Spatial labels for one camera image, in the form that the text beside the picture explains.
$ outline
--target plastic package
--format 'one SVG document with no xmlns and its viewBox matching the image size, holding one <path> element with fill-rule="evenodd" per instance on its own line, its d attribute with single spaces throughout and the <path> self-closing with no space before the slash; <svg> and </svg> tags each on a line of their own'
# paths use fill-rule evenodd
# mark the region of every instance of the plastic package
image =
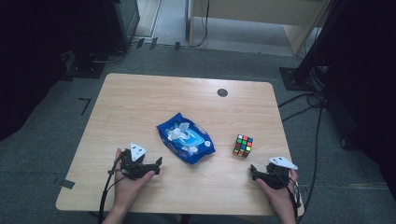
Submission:
<svg viewBox="0 0 396 224">
<path fill-rule="evenodd" d="M 157 129 L 163 143 L 184 162 L 195 164 L 216 151 L 209 134 L 180 113 L 158 125 Z"/>
</svg>

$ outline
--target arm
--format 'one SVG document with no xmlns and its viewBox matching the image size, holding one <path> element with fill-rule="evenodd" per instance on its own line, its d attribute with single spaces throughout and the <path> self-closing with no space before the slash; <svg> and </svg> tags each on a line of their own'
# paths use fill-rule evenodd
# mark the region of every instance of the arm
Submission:
<svg viewBox="0 0 396 224">
<path fill-rule="evenodd" d="M 297 173 L 295 170 L 290 169 L 290 178 L 296 182 Z M 294 209 L 290 200 L 289 192 L 286 189 L 271 189 L 263 180 L 256 180 L 259 186 L 264 190 L 265 194 L 268 196 L 271 205 L 276 212 L 277 217 L 282 224 L 295 224 L 296 219 L 294 217 Z M 294 187 L 289 183 L 288 188 L 291 193 L 294 192 Z"/>
<path fill-rule="evenodd" d="M 117 149 L 116 158 L 121 154 L 121 150 Z M 117 163 L 116 170 L 120 169 L 120 163 Z M 142 178 L 137 180 L 132 180 L 129 178 L 124 178 L 121 172 L 116 172 L 114 174 L 114 181 L 120 180 L 115 188 L 114 203 L 111 207 L 108 216 L 103 223 L 117 224 L 122 223 L 125 219 L 131 206 L 137 198 L 139 191 L 150 181 L 150 179 L 155 175 L 153 171 L 146 173 Z"/>
</svg>

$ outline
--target cable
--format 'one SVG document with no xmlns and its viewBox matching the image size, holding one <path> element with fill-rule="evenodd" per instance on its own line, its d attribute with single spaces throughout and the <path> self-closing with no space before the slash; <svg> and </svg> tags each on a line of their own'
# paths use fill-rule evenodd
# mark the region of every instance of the cable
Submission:
<svg viewBox="0 0 396 224">
<path fill-rule="evenodd" d="M 294 209 L 294 216 L 297 218 L 298 217 L 298 212 L 297 212 L 297 207 L 298 207 L 297 203 L 298 203 L 298 201 L 297 202 L 295 201 L 293 193 L 291 193 L 288 184 L 282 179 L 282 177 L 280 177 L 280 175 L 274 169 L 271 172 L 276 174 L 276 176 L 280 179 L 280 181 L 282 181 L 283 185 L 285 186 L 285 189 L 288 191 L 289 196 L 290 196 L 290 200 L 291 200 L 291 204 L 293 205 L 293 209 Z M 290 177 L 289 177 L 289 179 L 294 183 L 294 187 L 297 187 L 295 182 Z"/>
<path fill-rule="evenodd" d="M 206 20 L 205 20 L 205 35 L 202 38 L 201 42 L 198 45 L 190 46 L 190 48 L 198 48 L 203 45 L 207 40 L 207 17 L 209 16 L 209 8 L 210 8 L 210 0 L 207 0 L 207 8 L 206 8 Z"/>
<path fill-rule="evenodd" d="M 114 59 L 114 60 L 110 60 L 110 61 L 94 61 L 94 60 L 92 60 L 92 62 L 93 63 L 114 63 L 114 62 L 118 61 L 120 58 L 122 58 L 122 56 L 124 54 L 125 54 L 125 52 L 122 52 L 121 55 L 117 59 Z"/>
<path fill-rule="evenodd" d="M 318 97 L 318 94 L 322 94 L 322 92 L 320 92 L 320 91 L 314 91 L 314 92 L 311 92 L 311 93 L 305 93 L 305 94 L 297 95 L 297 96 L 295 96 L 295 97 L 289 99 L 289 100 L 286 101 L 285 103 L 280 104 L 280 105 L 278 106 L 278 107 L 281 107 L 281 106 L 283 106 L 283 105 L 286 105 L 286 104 L 288 104 L 288 103 L 290 103 L 290 102 L 292 102 L 292 101 L 294 101 L 294 100 L 296 100 L 296 99 L 298 99 L 298 98 L 300 98 L 300 97 L 306 95 L 306 96 L 307 96 L 306 101 L 307 101 L 307 103 L 309 104 L 309 107 L 308 107 L 307 109 L 313 108 L 313 107 L 314 107 L 314 108 L 319 108 L 318 124 L 317 124 L 317 129 L 316 129 L 316 136 L 315 136 L 315 156 L 314 156 L 314 157 L 315 157 L 315 159 L 314 159 L 315 163 L 314 163 L 314 171 L 313 171 L 313 174 L 312 174 L 312 181 L 311 181 L 311 185 L 310 185 L 310 188 L 309 188 L 308 196 L 307 196 L 306 201 L 305 201 L 305 203 L 304 203 L 304 214 L 306 214 L 306 210 L 307 210 L 307 208 L 308 208 L 309 202 L 310 202 L 311 197 L 312 197 L 312 191 L 313 191 L 314 186 L 315 186 L 315 181 L 316 181 L 316 177 L 317 177 L 317 169 L 318 169 L 318 134 L 319 134 L 319 127 L 320 127 L 320 122 L 321 122 L 321 116 L 322 116 L 323 106 L 325 105 L 325 99 L 320 99 L 320 98 Z M 313 104 L 313 103 L 310 101 L 310 99 L 312 99 L 312 97 L 315 98 L 315 99 L 317 99 L 317 100 L 318 100 L 318 103 Z M 302 113 L 304 113 L 304 112 L 302 112 L 302 111 L 297 112 L 296 114 L 294 114 L 294 115 L 292 115 L 292 116 L 290 116 L 290 117 L 294 117 L 295 115 L 297 115 L 297 114 L 302 114 Z M 300 223 L 300 221 L 303 219 L 304 214 L 302 214 L 300 217 L 297 218 L 297 223 Z"/>
<path fill-rule="evenodd" d="M 100 207 L 99 207 L 98 224 L 102 224 L 102 222 L 103 222 L 103 220 L 104 220 L 104 219 L 103 219 L 103 213 L 104 213 L 104 209 L 105 209 L 105 201 L 106 201 L 106 196 L 107 196 L 108 190 L 109 190 L 111 187 L 113 187 L 113 185 L 115 185 L 116 183 L 118 183 L 119 181 L 121 181 L 121 180 L 123 179 L 123 178 L 122 178 L 122 179 L 116 181 L 114 184 L 112 184 L 112 185 L 110 186 L 110 188 L 107 188 L 108 184 L 110 183 L 111 176 L 113 176 L 113 174 L 114 174 L 114 172 L 115 172 L 117 163 L 118 163 L 119 160 L 121 159 L 121 156 L 122 156 L 122 153 L 121 153 L 121 154 L 117 157 L 117 159 L 114 161 L 114 164 L 113 164 L 113 167 L 111 168 L 111 171 L 108 172 L 108 179 L 107 179 L 107 182 L 106 182 L 106 185 L 105 185 L 105 189 L 103 190 L 102 199 L 101 199 Z"/>
<path fill-rule="evenodd" d="M 286 105 L 286 104 L 288 104 L 288 103 L 290 103 L 290 102 L 292 102 L 292 101 L 294 101 L 294 100 L 296 100 L 296 99 L 298 99 L 298 98 L 300 98 L 300 97 L 302 97 L 302 96 L 307 96 L 307 97 L 306 97 L 306 102 L 309 104 L 309 107 L 308 107 L 308 108 L 303 109 L 303 110 L 301 110 L 301 111 L 299 111 L 299 112 L 297 112 L 297 113 L 295 113 L 295 114 L 292 114 L 292 115 L 290 115 L 290 116 L 288 116 L 288 117 L 282 119 L 282 122 L 283 122 L 283 121 L 286 121 L 286 120 L 288 120 L 288 119 L 291 119 L 291 118 L 293 118 L 294 116 L 301 115 L 301 114 L 305 113 L 307 110 L 309 110 L 309 109 L 311 109 L 311 108 L 319 108 L 320 105 L 322 104 L 322 101 L 323 101 L 322 99 L 320 99 L 319 97 L 317 97 L 317 94 L 320 94 L 320 93 L 321 93 L 321 92 L 319 92 L 319 91 L 314 91 L 314 92 L 311 92 L 311 93 L 304 93 L 304 94 L 297 95 L 297 96 L 295 96 L 295 97 L 289 99 L 288 101 L 286 101 L 286 102 L 283 103 L 283 104 L 280 104 L 278 107 L 281 107 L 281 106 L 283 106 L 283 105 Z M 313 98 L 316 98 L 316 99 L 318 100 L 318 103 L 317 103 L 317 104 L 312 104 L 312 103 L 310 102 L 310 99 L 311 99 L 312 97 L 313 97 Z"/>
<path fill-rule="evenodd" d="M 304 213 L 303 213 L 302 216 L 298 217 L 297 223 L 300 223 L 300 221 L 303 219 L 304 214 L 306 214 L 306 209 L 308 208 L 309 202 L 311 200 L 312 191 L 314 190 L 315 180 L 317 178 L 317 169 L 318 169 L 318 134 L 319 134 L 319 126 L 320 126 L 320 121 L 321 121 L 322 110 L 323 110 L 323 105 L 320 107 L 318 125 L 317 125 L 317 130 L 316 130 L 316 137 L 315 137 L 314 173 L 312 174 L 311 186 L 309 188 L 309 193 L 308 193 L 308 196 L 307 196 L 305 204 L 304 204 Z"/>
</svg>

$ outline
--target black controller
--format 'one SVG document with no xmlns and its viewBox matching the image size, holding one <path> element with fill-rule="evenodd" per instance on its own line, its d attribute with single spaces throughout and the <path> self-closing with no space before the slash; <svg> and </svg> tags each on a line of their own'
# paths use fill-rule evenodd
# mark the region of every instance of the black controller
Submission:
<svg viewBox="0 0 396 224">
<path fill-rule="evenodd" d="M 160 157 L 155 164 L 143 164 L 145 155 L 136 161 L 132 161 L 131 150 L 125 148 L 121 154 L 121 172 L 128 178 L 135 180 L 142 178 L 149 171 L 154 171 L 158 175 L 161 171 L 160 165 L 163 163 L 163 158 Z"/>
<path fill-rule="evenodd" d="M 273 163 L 267 165 L 267 173 L 260 172 L 250 165 L 252 180 L 262 179 L 272 189 L 282 189 L 289 184 L 289 168 L 277 166 Z"/>
</svg>

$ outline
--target white controller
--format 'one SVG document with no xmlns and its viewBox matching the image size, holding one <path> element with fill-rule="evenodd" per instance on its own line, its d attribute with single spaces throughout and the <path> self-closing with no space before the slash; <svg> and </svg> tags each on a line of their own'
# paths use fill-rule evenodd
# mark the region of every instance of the white controller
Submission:
<svg viewBox="0 0 396 224">
<path fill-rule="evenodd" d="M 146 154 L 146 150 L 143 147 L 138 146 L 137 144 L 131 142 L 131 157 L 132 161 L 139 160 L 140 157 Z"/>
<path fill-rule="evenodd" d="M 277 166 L 282 166 L 285 168 L 298 170 L 298 167 L 296 165 L 294 165 L 291 161 L 289 161 L 288 159 L 286 159 L 284 157 L 273 157 L 273 158 L 270 158 L 268 161 L 277 165 Z"/>
</svg>

